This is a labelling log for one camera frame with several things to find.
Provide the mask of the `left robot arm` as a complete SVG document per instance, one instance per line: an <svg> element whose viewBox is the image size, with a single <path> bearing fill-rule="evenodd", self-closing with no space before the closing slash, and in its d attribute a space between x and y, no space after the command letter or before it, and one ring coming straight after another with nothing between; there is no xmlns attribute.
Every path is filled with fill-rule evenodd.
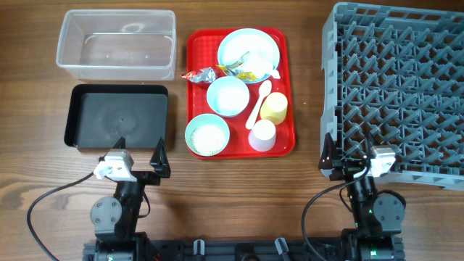
<svg viewBox="0 0 464 261"><path fill-rule="evenodd" d="M161 260L160 252L150 242L145 232L136 232L142 201L147 200L146 186L158 186L160 180L171 174L165 150L165 140L160 138L150 159L152 171L133 170L134 161L125 148L125 139L117 143L94 169L98 179L108 178L116 185L112 196L103 197L91 208L96 241L84 246L84 260Z"/></svg>

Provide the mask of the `green bowl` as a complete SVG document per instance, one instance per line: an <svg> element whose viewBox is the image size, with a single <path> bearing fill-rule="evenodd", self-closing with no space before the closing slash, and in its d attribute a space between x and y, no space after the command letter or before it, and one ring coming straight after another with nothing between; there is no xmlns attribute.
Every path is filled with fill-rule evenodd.
<svg viewBox="0 0 464 261"><path fill-rule="evenodd" d="M228 124L226 123L226 121L224 121L224 119L222 117L220 117L218 115L214 115L214 114L209 114L209 113L201 114L201 115L196 116L186 126L185 140L186 140L186 144L187 144L188 148L193 153L195 153L196 155L201 156L200 154L197 154L194 151L193 146L191 145L191 134L193 133L193 131L196 128L198 128L198 127L200 127L202 125L216 125L224 133L226 142L225 142L225 146L223 147L223 149L219 152L219 153L221 153L228 145L228 142L229 142L229 139L230 139L230 130L229 130Z"/></svg>

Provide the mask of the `red silver snack wrapper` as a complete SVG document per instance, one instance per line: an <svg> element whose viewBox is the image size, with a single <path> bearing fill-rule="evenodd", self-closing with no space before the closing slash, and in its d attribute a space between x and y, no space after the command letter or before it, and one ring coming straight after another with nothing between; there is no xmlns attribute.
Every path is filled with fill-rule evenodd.
<svg viewBox="0 0 464 261"><path fill-rule="evenodd" d="M181 77L192 83L213 83L217 79L218 73L212 67L206 67L187 72Z"/></svg>

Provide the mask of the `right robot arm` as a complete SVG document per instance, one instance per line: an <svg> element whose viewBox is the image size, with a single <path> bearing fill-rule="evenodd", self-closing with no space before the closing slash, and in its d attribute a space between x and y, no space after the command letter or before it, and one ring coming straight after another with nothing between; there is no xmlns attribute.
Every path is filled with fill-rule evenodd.
<svg viewBox="0 0 464 261"><path fill-rule="evenodd" d="M314 239L315 260L405 259L402 231L406 201L392 190L376 188L374 178L386 173L395 163L395 152L377 144L372 137L363 159L342 159L330 133L324 138L319 168L330 170L329 179L344 181L355 227L345 228L339 237Z"/></svg>

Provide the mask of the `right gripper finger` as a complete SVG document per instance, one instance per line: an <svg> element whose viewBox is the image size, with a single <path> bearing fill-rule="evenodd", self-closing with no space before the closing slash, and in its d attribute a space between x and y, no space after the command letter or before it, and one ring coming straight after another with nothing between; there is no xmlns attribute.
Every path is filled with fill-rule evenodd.
<svg viewBox="0 0 464 261"><path fill-rule="evenodd" d="M376 145L376 141L372 133L368 133L365 140L365 158L370 159L372 157L372 148Z"/></svg>
<svg viewBox="0 0 464 261"><path fill-rule="evenodd" d="M340 170L343 168L341 157L336 150L335 142L330 133L325 135L318 167L320 170Z"/></svg>

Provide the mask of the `large light blue plate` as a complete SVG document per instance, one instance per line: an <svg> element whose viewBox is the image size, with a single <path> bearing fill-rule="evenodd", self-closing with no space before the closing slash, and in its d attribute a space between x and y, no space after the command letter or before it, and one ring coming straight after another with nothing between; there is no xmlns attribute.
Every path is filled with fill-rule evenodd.
<svg viewBox="0 0 464 261"><path fill-rule="evenodd" d="M240 62L243 54L248 51L259 54L263 59L271 62L277 69L280 62L280 51L276 41L262 30L243 28L229 33L220 43L217 50L217 62L219 65L232 65ZM267 80L264 78L245 83L259 83Z"/></svg>

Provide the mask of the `light blue bowl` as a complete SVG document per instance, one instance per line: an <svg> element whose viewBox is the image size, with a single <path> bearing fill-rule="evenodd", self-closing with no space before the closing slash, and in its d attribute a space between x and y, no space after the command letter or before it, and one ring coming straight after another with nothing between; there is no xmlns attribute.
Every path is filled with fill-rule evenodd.
<svg viewBox="0 0 464 261"><path fill-rule="evenodd" d="M210 84L206 98L213 112L223 117L235 117L247 108L250 92L242 80L225 76Z"/></svg>

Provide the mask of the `white rice grains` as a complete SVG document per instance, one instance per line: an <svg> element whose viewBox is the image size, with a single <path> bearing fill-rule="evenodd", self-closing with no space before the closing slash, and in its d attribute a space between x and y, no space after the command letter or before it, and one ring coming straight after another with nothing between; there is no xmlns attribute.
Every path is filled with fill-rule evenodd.
<svg viewBox="0 0 464 261"><path fill-rule="evenodd" d="M191 145L197 154L212 156L225 146L225 135L216 125L202 125L191 134Z"/></svg>

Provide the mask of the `yellow snack wrapper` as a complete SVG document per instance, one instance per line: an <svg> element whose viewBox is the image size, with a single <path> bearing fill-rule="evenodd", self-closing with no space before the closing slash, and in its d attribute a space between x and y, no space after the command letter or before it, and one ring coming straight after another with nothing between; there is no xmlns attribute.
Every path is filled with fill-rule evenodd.
<svg viewBox="0 0 464 261"><path fill-rule="evenodd" d="M244 62L235 62L232 65L217 65L227 76L238 78L239 80L253 81L257 76L250 71L244 70Z"/></svg>

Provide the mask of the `white tissue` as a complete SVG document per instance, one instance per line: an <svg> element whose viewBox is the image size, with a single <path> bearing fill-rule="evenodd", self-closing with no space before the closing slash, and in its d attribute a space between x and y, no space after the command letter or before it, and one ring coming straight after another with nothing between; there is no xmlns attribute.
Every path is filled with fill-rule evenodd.
<svg viewBox="0 0 464 261"><path fill-rule="evenodd" d="M240 62L244 62L244 70L253 72L257 79L269 75L275 79L280 79L280 73L274 68L273 64L263 59L259 54L248 51L243 54Z"/></svg>

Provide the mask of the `yellow plastic cup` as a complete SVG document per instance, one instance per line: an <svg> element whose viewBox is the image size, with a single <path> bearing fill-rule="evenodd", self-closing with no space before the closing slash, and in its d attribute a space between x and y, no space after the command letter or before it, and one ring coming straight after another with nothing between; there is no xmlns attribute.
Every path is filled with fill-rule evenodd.
<svg viewBox="0 0 464 261"><path fill-rule="evenodd" d="M286 96L280 92L273 92L266 97L260 109L260 118L269 120L274 125L279 125L286 118L287 108L288 100Z"/></svg>

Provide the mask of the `white plastic cup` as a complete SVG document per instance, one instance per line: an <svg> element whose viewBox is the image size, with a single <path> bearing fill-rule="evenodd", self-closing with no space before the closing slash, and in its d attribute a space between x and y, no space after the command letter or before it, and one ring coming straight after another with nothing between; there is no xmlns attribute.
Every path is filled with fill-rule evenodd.
<svg viewBox="0 0 464 261"><path fill-rule="evenodd" d="M271 150L276 143L276 126L269 120L259 120L248 136L249 145L256 151Z"/></svg>

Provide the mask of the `white plastic spoon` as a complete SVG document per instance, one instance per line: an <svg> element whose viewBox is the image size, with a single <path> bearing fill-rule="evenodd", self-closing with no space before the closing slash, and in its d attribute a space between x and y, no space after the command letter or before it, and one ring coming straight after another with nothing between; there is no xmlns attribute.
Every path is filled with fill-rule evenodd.
<svg viewBox="0 0 464 261"><path fill-rule="evenodd" d="M258 100L246 121L246 125L245 125L246 129L251 130L254 127L254 124L257 121L257 116L259 114L260 107L262 106L262 103L265 97L268 96L271 93L271 91L272 91L271 81L270 80L263 81L258 90L258 94L259 94Z"/></svg>

